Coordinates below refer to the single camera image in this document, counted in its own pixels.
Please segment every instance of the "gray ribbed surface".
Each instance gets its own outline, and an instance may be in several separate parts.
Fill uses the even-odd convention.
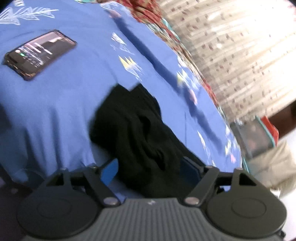
[[[23,241],[39,241],[25,237]],[[180,205],[177,199],[127,199],[125,204],[104,209],[86,231],[63,241],[231,241],[213,228],[197,208]],[[280,241],[273,236],[260,241]]]

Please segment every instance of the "phone screen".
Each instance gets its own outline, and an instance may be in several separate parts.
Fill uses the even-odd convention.
[[[9,57],[22,71],[33,74],[75,45],[62,33],[52,31],[18,47],[9,53]]]

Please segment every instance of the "folded black clothing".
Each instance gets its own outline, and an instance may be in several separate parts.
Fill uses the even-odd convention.
[[[181,159],[204,166],[162,122],[157,100],[141,84],[112,89],[90,136],[118,159],[119,179],[145,197],[185,197],[192,186],[180,176]]]

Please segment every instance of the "blue bedsheet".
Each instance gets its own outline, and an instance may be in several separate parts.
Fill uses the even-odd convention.
[[[158,100],[164,123],[206,165],[228,172],[241,165],[233,134],[196,77],[125,7],[24,3],[0,14],[0,58],[53,29],[77,46],[30,82],[0,66],[0,163],[14,181],[34,187],[59,168],[108,160],[91,144],[89,127],[117,83],[131,89],[141,82]],[[112,188],[124,189],[118,182]]]

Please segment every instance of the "smartphone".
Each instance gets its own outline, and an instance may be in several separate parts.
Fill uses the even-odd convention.
[[[4,64],[25,80],[31,80],[53,60],[76,46],[58,30],[50,31],[6,53]]]

